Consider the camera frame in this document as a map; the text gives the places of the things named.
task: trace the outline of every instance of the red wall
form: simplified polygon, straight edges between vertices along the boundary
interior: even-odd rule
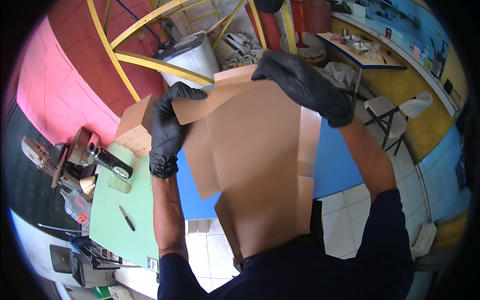
[[[103,24],[107,0],[96,0],[94,3]],[[139,18],[152,11],[149,0],[123,0],[122,3]],[[58,0],[48,13],[48,19],[61,48],[78,73],[117,116],[122,116],[135,100],[105,52],[86,0]],[[135,22],[123,7],[112,0],[108,41],[113,41]],[[159,36],[158,26],[154,32]],[[143,41],[134,37],[117,49],[151,57],[158,49],[158,42],[148,31],[145,30],[144,34],[146,39]],[[120,64],[140,99],[164,93],[162,76],[156,70],[126,62]]]

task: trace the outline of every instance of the plastic jug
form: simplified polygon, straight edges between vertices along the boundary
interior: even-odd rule
[[[67,193],[61,189],[60,194],[65,199],[65,212],[84,228],[90,228],[92,204],[87,202],[76,190]]]

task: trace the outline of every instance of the stack of cardboard boxes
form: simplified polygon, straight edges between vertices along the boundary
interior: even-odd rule
[[[114,142],[130,149],[136,157],[148,156],[152,149],[150,123],[156,96],[149,95],[127,108],[117,128]]]

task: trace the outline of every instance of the knife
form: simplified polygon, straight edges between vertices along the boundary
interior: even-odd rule
[[[125,221],[127,221],[127,224],[128,224],[128,226],[130,227],[130,229],[131,229],[132,231],[135,231],[135,227],[133,227],[132,222],[130,221],[130,219],[128,219],[127,214],[125,213],[125,211],[123,210],[123,208],[122,208],[120,205],[119,205],[119,208],[120,208],[121,214],[122,214],[123,217],[125,218]]]

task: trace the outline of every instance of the black nitrile glove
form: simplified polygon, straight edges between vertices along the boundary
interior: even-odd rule
[[[172,107],[175,98],[205,99],[207,94],[191,88],[183,82],[172,85],[152,107],[152,150],[150,150],[150,173],[167,179],[177,173],[177,154],[181,149],[188,126],[180,125]]]
[[[277,83],[296,103],[318,111],[331,127],[343,127],[352,122],[351,101],[305,59],[268,51],[258,61],[258,68],[252,75],[252,80],[264,78]]]

